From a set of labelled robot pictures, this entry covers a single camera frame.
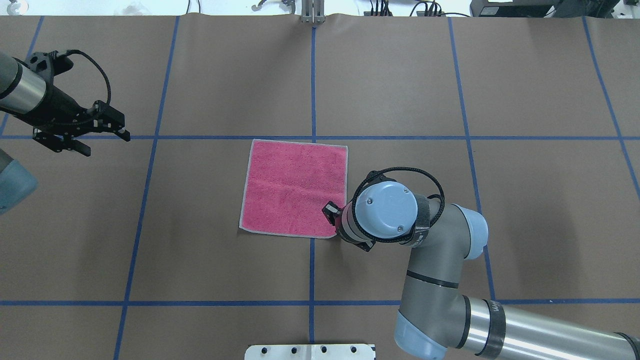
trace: black rubber ring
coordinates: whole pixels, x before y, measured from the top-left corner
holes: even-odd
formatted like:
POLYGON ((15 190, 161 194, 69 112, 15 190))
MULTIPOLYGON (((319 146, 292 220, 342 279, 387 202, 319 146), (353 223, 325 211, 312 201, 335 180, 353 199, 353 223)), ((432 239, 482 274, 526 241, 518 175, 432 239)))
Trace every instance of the black rubber ring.
POLYGON ((18 73, 15 75, 15 79, 11 82, 8 88, 0 94, 0 99, 4 99, 7 95, 9 95, 15 88, 18 87, 18 84, 22 80, 22 65, 18 64, 18 73))
POLYGON ((449 282, 449 281, 444 281, 444 280, 440 280, 440 279, 434 279, 432 277, 428 277, 428 276, 424 276, 424 275, 420 275, 418 273, 412 272, 411 270, 407 270, 406 271, 406 275, 408 277, 413 277, 414 279, 417 279, 417 280, 420 280, 420 281, 424 281, 424 282, 428 282, 430 284, 444 286, 445 288, 452 288, 452 289, 457 289, 458 288, 458 283, 456 283, 456 282, 449 282))
POLYGON ((489 335, 486 338, 484 348, 476 356, 496 359, 504 346, 504 337, 507 334, 507 318, 499 302, 493 300, 485 300, 484 302, 489 307, 489 335))
POLYGON ((462 297, 465 299, 465 313, 467 317, 465 319, 465 330, 462 332, 462 339, 460 339, 460 342, 458 343, 458 346, 456 348, 462 348, 463 346, 465 346, 467 338, 469 337, 469 328, 471 328, 471 302, 469 302, 468 297, 464 295, 462 295, 462 297))
POLYGON ((640 340, 638 338, 632 338, 624 332, 616 332, 616 334, 622 336, 629 342, 629 345, 631 345, 631 348, 634 351, 634 355, 636 356, 636 360, 640 360, 640 340))

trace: robotic arm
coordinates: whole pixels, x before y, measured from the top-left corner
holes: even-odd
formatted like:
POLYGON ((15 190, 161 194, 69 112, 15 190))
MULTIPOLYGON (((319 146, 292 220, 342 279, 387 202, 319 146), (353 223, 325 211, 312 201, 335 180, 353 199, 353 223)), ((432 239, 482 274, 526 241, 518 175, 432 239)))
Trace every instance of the robotic arm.
POLYGON ((337 234, 365 251, 376 242, 412 247, 397 314, 396 343, 421 359, 441 360, 447 348, 488 359, 640 360, 640 340, 468 298, 458 291, 465 260, 483 252, 488 226, 482 215, 446 204, 442 187, 416 168, 372 171, 344 208, 323 209, 337 234), (419 172, 439 194, 425 197, 384 176, 419 172))
MULTIPOLYGON (((33 139, 54 152, 77 151, 91 155, 91 148, 75 138, 87 133, 110 132, 129 141, 124 115, 110 106, 111 85, 100 66, 80 50, 63 54, 33 53, 20 61, 0 52, 0 110, 33 126, 33 139), (107 86, 107 101, 83 108, 53 85, 53 77, 69 71, 69 59, 79 54, 94 64, 107 86)), ((22 201, 37 187, 37 180, 17 160, 0 149, 0 215, 22 201)))

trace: white label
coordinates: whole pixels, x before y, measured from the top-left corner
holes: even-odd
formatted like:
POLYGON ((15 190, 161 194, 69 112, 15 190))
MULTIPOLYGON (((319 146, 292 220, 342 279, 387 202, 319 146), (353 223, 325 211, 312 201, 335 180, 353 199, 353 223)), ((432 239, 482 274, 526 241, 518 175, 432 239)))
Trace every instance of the white label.
POLYGON ((498 6, 491 6, 488 8, 483 8, 482 11, 480 12, 480 15, 495 15, 498 13, 498 6))

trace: metal clamp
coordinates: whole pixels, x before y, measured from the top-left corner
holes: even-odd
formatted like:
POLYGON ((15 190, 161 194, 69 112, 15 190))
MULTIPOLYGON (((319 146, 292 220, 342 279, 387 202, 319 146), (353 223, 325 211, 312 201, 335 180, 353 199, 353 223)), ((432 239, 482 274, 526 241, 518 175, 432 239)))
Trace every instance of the metal clamp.
POLYGON ((324 0, 302 0, 302 22, 322 24, 324 19, 324 0))

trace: white background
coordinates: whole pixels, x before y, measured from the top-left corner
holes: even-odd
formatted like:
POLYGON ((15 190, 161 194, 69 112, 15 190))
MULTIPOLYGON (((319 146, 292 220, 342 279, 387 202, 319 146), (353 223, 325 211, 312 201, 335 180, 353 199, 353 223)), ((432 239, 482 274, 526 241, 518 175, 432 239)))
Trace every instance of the white background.
MULTIPOLYGON (((123 15, 127 11, 140 10, 144 15, 181 15, 186 12, 189 0, 21 0, 29 4, 26 15, 123 15)), ((202 13, 209 15, 280 15, 289 13, 289 8, 280 0, 267 0, 262 9, 254 12, 252 5, 259 0, 200 0, 202 13)), ((0 0, 0 15, 6 15, 9 0, 0 0)), ((470 0, 441 0, 445 12, 469 14, 470 0)), ((394 16, 408 16, 414 0, 390 0, 389 8, 394 16)), ((300 14, 300 0, 296 1, 296 12, 300 14)), ((324 12, 363 15, 369 11, 369 0, 325 0, 324 12)), ((615 7, 614 15, 621 12, 636 18, 640 15, 637 6, 627 6, 623 0, 615 7)), ((190 12, 198 12, 197 0, 191 0, 190 12)))

